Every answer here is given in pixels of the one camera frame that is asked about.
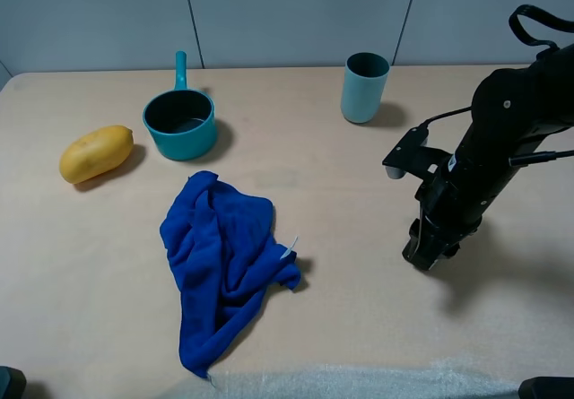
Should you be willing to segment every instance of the yellow mango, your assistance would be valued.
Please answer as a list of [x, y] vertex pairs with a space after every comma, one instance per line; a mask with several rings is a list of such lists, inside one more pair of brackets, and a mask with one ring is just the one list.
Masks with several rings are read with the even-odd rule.
[[122, 164], [134, 148], [132, 131], [102, 127], [72, 143], [60, 159], [60, 174], [71, 184], [93, 178]]

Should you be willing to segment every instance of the wooden table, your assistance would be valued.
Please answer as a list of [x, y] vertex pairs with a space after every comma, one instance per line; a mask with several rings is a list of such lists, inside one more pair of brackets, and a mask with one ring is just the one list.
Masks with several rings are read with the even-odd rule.
[[[179, 297], [158, 228], [187, 177], [209, 169], [274, 202], [275, 236], [299, 235], [309, 284], [269, 293], [214, 375], [446, 361], [512, 382], [572, 376], [573, 161], [521, 171], [429, 274], [401, 257], [420, 182], [390, 180], [380, 162], [409, 126], [469, 104], [494, 68], [394, 67], [366, 126], [341, 116], [340, 68], [188, 71], [213, 96], [220, 128], [190, 162], [162, 158], [142, 123], [171, 71], [16, 76], [0, 93], [0, 364], [61, 399], [199, 385], [178, 361]], [[433, 124], [429, 145], [452, 152], [469, 123]], [[112, 124], [134, 130], [134, 155], [67, 184], [62, 151]], [[543, 148], [573, 146], [574, 131]]]

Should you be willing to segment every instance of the microfiber cloth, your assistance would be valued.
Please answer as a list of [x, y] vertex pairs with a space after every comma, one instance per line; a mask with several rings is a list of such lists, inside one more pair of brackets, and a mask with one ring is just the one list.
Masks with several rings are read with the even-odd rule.
[[267, 286], [300, 281], [296, 253], [271, 232], [273, 204], [217, 178], [189, 178], [160, 226], [181, 293], [179, 357], [203, 378], [257, 314]]

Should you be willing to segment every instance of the cup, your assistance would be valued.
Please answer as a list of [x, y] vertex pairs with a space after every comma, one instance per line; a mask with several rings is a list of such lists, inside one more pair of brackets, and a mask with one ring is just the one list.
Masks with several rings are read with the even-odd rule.
[[215, 107], [202, 91], [187, 87], [187, 56], [176, 53], [176, 85], [150, 101], [143, 123], [159, 152], [172, 160], [191, 160], [208, 152], [217, 139]]
[[341, 112], [352, 123], [370, 121], [377, 114], [390, 65], [382, 56], [360, 52], [344, 68]]

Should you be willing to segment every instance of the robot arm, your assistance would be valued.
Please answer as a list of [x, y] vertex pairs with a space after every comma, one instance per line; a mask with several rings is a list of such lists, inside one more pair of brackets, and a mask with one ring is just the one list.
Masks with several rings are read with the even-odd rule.
[[419, 269], [428, 270], [440, 257], [457, 252], [459, 242], [476, 231], [484, 211], [520, 167], [574, 154], [534, 153], [546, 136], [574, 126], [574, 45], [558, 49], [530, 38], [517, 22], [518, 14], [537, 15], [543, 22], [553, 18], [548, 25], [558, 21], [561, 30], [574, 31], [573, 22], [520, 6], [510, 18], [518, 38], [550, 47], [528, 68], [500, 69], [481, 82], [470, 108], [473, 123], [454, 154], [424, 146], [428, 126], [468, 108], [410, 129], [383, 160], [391, 178], [408, 172], [422, 179], [415, 195], [420, 216], [403, 250], [404, 258]]

